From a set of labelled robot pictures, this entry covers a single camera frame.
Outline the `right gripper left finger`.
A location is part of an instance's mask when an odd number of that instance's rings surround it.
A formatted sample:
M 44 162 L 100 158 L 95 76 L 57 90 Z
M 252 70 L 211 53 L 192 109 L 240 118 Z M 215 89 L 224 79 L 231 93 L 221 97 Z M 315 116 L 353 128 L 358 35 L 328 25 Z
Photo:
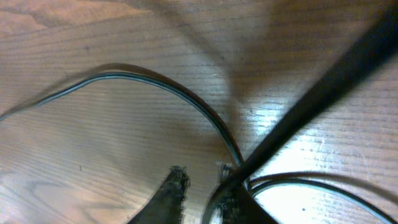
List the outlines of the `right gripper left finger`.
M 153 197 L 127 224 L 181 224 L 189 186 L 186 167 L 172 166 Z

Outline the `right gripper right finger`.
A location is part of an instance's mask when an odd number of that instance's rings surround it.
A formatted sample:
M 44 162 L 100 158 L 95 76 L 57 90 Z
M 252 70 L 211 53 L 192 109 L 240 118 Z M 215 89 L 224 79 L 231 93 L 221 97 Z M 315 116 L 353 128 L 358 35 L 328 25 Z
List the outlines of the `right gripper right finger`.
M 218 208 L 222 224 L 277 224 L 243 186 L 233 189 Z

